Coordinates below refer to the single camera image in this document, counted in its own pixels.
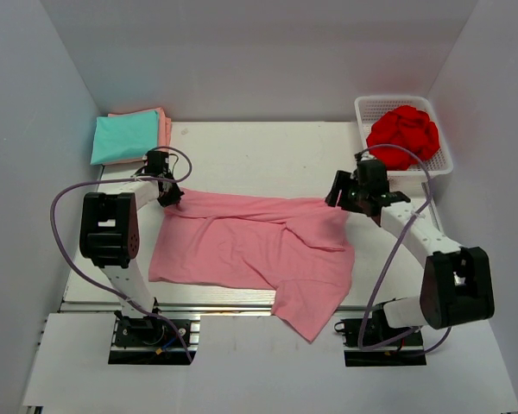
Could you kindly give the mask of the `pink t shirt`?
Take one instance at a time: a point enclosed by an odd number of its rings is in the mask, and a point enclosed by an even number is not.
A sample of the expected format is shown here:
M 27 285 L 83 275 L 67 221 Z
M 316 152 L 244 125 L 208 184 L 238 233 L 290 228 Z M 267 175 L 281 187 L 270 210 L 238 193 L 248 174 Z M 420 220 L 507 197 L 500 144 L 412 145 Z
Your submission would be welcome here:
M 164 210 L 148 279 L 272 290 L 272 314 L 312 342 L 351 288 L 348 216 L 321 198 L 187 190 Z

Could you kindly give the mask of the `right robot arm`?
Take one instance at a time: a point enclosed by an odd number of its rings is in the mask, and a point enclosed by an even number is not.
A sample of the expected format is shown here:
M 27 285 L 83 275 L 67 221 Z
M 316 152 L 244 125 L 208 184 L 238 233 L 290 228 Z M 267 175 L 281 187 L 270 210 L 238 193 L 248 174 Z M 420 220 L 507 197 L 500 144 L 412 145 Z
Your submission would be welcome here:
M 494 316 L 489 256 L 448 238 L 403 192 L 391 191 L 381 161 L 361 160 L 354 172 L 338 171 L 325 203 L 369 217 L 423 266 L 419 296 L 375 306 L 372 331 L 379 342 L 395 342 L 405 328 L 445 329 Z

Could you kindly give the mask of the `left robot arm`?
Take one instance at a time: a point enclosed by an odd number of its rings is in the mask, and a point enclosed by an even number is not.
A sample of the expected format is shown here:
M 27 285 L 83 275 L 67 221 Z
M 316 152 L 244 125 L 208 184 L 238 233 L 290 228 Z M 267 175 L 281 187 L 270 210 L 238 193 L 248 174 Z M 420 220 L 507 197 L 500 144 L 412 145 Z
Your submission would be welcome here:
M 159 342 L 166 325 L 151 315 L 156 300 L 136 261 L 141 244 L 138 211 L 153 203 L 180 203 L 184 192 L 171 171 L 170 150 L 160 146 L 148 151 L 140 172 L 112 183 L 105 192 L 89 192 L 83 200 L 79 251 L 111 283 L 121 316 L 138 319 L 135 332 L 147 344 Z

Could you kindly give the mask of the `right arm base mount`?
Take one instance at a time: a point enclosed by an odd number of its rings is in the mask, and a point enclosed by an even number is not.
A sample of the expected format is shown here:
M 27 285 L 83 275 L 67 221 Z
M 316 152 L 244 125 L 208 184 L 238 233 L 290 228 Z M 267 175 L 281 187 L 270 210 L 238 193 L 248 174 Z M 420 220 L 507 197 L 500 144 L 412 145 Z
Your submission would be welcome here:
M 426 365 L 422 334 L 417 331 L 410 336 L 392 342 L 373 351 L 358 347 L 362 318 L 346 318 L 334 324 L 334 331 L 343 337 L 344 364 L 346 367 L 422 367 Z M 365 347 L 376 345 L 390 337 L 405 332 L 406 328 L 391 329 L 384 326 L 379 317 L 368 319 L 363 335 Z

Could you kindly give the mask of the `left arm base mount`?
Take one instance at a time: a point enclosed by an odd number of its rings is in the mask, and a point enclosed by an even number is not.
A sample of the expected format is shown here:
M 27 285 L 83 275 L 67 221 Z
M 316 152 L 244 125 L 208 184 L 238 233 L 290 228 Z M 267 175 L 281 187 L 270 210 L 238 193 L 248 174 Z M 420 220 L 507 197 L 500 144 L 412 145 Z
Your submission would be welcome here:
M 108 357 L 109 365 L 189 366 L 199 342 L 199 321 L 172 319 L 172 325 L 157 318 L 129 318 L 114 312 Z

